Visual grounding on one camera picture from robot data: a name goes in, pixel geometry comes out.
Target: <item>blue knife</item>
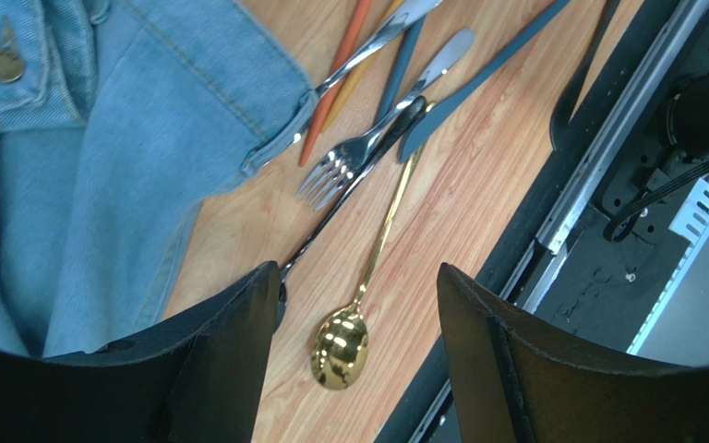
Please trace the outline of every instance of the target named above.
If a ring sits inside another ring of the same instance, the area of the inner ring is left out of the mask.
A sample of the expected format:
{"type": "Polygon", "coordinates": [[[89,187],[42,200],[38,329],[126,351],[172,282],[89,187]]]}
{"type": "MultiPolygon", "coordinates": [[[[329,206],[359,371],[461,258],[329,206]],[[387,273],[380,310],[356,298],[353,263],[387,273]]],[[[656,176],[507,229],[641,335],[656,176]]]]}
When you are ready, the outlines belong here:
{"type": "Polygon", "coordinates": [[[480,72],[469,81],[463,88],[457,90],[450,97],[437,104],[422,120],[410,129],[409,134],[403,139],[401,146],[401,163],[406,162],[423,143],[425,143],[434,131],[458,108],[467,97],[483,84],[492,74],[499,70],[508,60],[518,53],[530,40],[542,30],[548,22],[557,16],[571,0],[556,0],[546,10],[541,12],[529,25],[526,26],[512,42],[497,54],[480,72]]]}

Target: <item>denim sleeve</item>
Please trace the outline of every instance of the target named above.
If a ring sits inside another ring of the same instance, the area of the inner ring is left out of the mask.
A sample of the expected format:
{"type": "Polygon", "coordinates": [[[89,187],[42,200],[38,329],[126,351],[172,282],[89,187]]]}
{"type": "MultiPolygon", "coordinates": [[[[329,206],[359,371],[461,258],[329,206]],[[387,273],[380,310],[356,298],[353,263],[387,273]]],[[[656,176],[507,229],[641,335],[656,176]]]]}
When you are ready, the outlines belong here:
{"type": "Polygon", "coordinates": [[[318,97],[234,1],[1,3],[38,72],[0,85],[0,349],[93,352],[160,320],[200,202],[318,97]]]}

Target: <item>gold spoon handle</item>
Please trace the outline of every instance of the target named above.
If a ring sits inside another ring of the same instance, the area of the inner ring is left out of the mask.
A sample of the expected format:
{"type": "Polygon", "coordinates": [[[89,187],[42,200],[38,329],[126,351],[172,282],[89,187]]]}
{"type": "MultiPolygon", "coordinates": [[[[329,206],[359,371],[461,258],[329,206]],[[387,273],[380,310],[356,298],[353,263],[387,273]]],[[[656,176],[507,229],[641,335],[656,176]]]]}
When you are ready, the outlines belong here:
{"type": "MultiPolygon", "coordinates": [[[[431,109],[433,104],[429,104],[426,108],[431,109]]],[[[363,274],[363,280],[360,281],[360,287],[357,289],[357,296],[355,302],[359,305],[360,301],[363,300],[363,295],[366,294],[366,289],[368,284],[371,283],[371,276],[374,274],[374,269],[377,267],[377,261],[379,260],[379,254],[382,252],[385,243],[387,242],[388,234],[390,233],[390,227],[392,226],[392,221],[395,219],[395,212],[398,210],[398,206],[401,204],[401,199],[403,198],[403,193],[406,191],[407,185],[409,185],[409,180],[412,178],[412,174],[415,172],[415,167],[420,161],[420,155],[423,153],[423,149],[426,147],[424,143],[419,150],[416,150],[406,161],[403,166],[403,173],[401,174],[401,181],[398,182],[398,187],[395,189],[395,194],[392,196],[392,202],[390,203],[390,208],[385,216],[385,221],[382,223],[382,229],[379,231],[379,237],[377,242],[374,244],[374,249],[371,251],[371,258],[368,260],[368,266],[366,272],[363,274]]]]}

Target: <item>gold spoon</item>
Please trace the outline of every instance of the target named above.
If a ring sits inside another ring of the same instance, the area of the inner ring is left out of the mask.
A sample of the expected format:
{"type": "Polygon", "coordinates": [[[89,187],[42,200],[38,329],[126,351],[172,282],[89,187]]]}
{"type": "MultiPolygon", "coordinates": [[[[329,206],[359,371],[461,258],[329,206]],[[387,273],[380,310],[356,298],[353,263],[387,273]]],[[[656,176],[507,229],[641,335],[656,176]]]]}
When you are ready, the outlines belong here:
{"type": "MultiPolygon", "coordinates": [[[[430,103],[426,107],[426,112],[430,111],[434,104],[430,103]]],[[[363,315],[360,314],[360,302],[371,282],[371,276],[377,266],[379,254],[387,241],[395,212],[398,210],[398,205],[401,204],[403,193],[415,172],[424,147],[425,144],[415,151],[403,166],[401,181],[393,195],[390,209],[385,216],[377,242],[374,244],[371,258],[368,261],[366,272],[363,274],[363,280],[360,281],[360,286],[357,288],[354,301],[347,307],[334,312],[319,328],[311,353],[311,372],[313,372],[314,378],[327,389],[349,388],[357,381],[366,366],[368,329],[363,315]]]]}

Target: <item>black spoon handle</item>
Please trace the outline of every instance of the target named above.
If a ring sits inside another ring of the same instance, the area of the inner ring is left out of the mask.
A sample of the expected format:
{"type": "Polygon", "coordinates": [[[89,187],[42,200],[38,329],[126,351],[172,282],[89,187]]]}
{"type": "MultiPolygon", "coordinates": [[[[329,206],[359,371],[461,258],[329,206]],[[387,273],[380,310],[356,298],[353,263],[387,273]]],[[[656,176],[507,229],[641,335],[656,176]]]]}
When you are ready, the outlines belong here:
{"type": "MultiPolygon", "coordinates": [[[[401,138],[407,130],[409,130],[412,124],[414,124],[415,121],[425,113],[425,110],[426,98],[421,95],[420,97],[417,97],[415,101],[412,102],[409,106],[407,106],[401,112],[401,114],[399,114],[390,129],[388,129],[387,133],[385,133],[384,138],[382,138],[377,147],[374,149],[374,152],[371,154],[371,157],[368,158],[366,164],[363,165],[363,167],[360,168],[360,170],[357,172],[357,177],[354,178],[354,181],[346,187],[346,190],[343,192],[341,198],[339,198],[338,201],[335,202],[335,205],[324,216],[324,219],[319,222],[319,225],[314,229],[311,235],[308,236],[306,241],[294,252],[294,255],[289,258],[289,261],[286,263],[283,269],[281,269],[282,284],[286,281],[286,275],[289,274],[289,270],[292,268],[292,266],[294,266],[300,256],[302,256],[308,250],[314,240],[316,240],[322,229],[324,229],[324,227],[327,226],[327,223],[330,222],[332,216],[334,216],[335,213],[338,212],[338,210],[341,208],[341,206],[343,206],[343,202],[345,202],[346,199],[352,195],[357,185],[359,185],[360,182],[362,182],[363,179],[366,178],[366,175],[368,175],[368,173],[370,173],[371,170],[374,169],[374,166],[376,166],[379,160],[381,160],[382,157],[385,156],[387,151],[390,150],[393,145],[395,145],[395,142],[398,141],[398,139],[401,138]]],[[[282,295],[284,298],[282,302],[285,302],[285,293],[282,295]]]]}

